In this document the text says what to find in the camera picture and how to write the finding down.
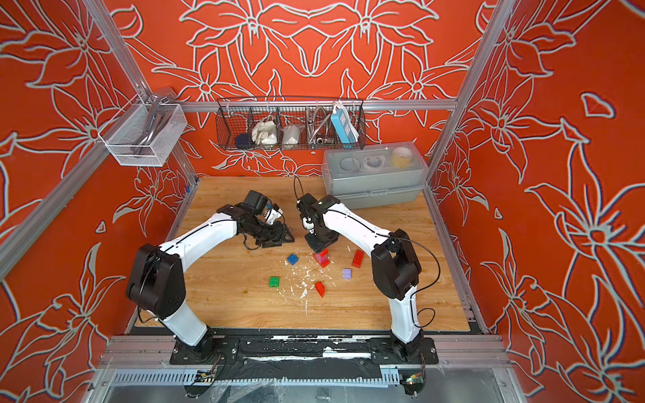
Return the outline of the pink lego brick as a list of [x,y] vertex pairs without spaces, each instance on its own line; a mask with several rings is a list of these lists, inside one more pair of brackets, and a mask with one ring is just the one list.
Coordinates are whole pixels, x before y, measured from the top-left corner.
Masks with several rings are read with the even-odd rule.
[[317,260],[318,263],[322,264],[324,261],[327,260],[327,256],[326,255],[315,254],[314,259]]

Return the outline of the blue lego brick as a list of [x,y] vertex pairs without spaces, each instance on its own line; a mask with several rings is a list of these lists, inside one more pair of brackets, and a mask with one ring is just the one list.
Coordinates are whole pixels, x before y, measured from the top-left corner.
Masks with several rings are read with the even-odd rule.
[[296,255],[294,255],[294,254],[291,254],[291,255],[289,255],[289,256],[287,257],[287,262],[288,262],[290,265],[295,265],[295,264],[298,262],[298,260],[299,260],[299,258],[298,258]]

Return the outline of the green lego brick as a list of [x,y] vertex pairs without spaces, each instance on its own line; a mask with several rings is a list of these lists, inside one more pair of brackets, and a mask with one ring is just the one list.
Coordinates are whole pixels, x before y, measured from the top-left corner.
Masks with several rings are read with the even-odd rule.
[[270,288],[277,288],[280,286],[280,278],[278,276],[272,276],[270,277],[270,282],[269,282]]

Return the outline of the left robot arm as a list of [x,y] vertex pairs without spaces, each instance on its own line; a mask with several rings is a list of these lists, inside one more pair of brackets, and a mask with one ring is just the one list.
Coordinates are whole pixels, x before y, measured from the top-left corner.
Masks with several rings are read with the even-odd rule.
[[238,235],[255,240],[257,248],[293,243],[280,208],[225,205],[193,230],[158,246],[139,248],[126,286],[126,297],[138,310],[150,312],[178,342],[201,359],[215,351],[213,330],[186,301],[186,271],[203,255]]

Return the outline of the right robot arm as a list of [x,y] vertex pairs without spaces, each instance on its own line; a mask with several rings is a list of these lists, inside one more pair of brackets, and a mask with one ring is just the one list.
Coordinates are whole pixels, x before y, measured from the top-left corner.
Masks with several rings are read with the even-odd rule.
[[423,330],[416,293],[422,267],[407,233],[380,228],[331,195],[317,200],[307,193],[297,199],[297,210],[314,253],[322,253],[343,236],[369,255],[374,283],[389,302],[391,349],[403,362],[418,357]]

